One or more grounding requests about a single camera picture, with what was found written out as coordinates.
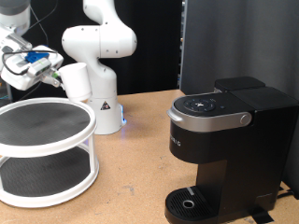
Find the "black coffee maker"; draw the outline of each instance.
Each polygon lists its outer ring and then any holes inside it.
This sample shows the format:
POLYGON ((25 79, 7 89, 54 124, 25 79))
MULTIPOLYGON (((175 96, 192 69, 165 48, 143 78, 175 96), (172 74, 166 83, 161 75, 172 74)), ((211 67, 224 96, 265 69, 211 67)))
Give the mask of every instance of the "black coffee maker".
POLYGON ((250 77, 218 80, 215 87, 221 93, 183 96, 167 111, 172 154, 198 164, 196 185, 166 198, 172 224, 258 216, 278 196, 298 101, 250 77))

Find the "circular rack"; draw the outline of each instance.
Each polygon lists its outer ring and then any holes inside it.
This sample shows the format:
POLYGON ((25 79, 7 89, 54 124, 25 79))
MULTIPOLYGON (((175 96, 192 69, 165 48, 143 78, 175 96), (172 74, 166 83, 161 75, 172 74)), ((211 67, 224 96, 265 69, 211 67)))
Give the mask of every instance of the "circular rack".
POLYGON ((46 207, 86 190, 99 171, 95 128, 89 106, 64 98, 0 108, 0 200, 18 207, 46 207))

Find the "warning label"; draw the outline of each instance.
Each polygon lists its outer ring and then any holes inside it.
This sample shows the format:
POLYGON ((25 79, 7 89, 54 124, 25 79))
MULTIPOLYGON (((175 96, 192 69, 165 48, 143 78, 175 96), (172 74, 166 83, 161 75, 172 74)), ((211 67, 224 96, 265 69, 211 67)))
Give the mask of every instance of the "warning label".
POLYGON ((105 101, 104 104, 102 105, 101 110, 108 110, 110 109, 110 106, 108 105, 108 103, 105 101))

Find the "wooden table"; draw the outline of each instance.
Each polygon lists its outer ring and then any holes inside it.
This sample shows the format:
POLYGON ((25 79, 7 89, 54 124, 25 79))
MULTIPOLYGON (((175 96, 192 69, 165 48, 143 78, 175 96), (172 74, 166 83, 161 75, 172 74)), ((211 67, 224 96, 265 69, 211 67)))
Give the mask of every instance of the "wooden table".
MULTIPOLYGON (((166 110, 181 95, 181 91, 160 91, 119 96, 127 124, 117 133, 96 135, 100 173, 94 184, 77 198, 49 208, 0 203, 0 224, 167 224, 166 196, 193 186, 197 172, 196 164, 180 161, 168 148, 166 110)), ((289 196, 279 199, 270 215, 275 223, 295 224, 298 211, 299 202, 289 196)), ((247 217, 234 223, 255 222, 247 217)))

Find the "control panel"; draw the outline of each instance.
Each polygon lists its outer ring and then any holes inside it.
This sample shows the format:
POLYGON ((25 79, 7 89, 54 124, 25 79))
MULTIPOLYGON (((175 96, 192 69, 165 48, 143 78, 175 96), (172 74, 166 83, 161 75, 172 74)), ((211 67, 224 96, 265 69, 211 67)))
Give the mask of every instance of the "control panel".
POLYGON ((183 96, 174 102, 175 108, 190 116, 214 117, 254 111, 230 92, 183 96))

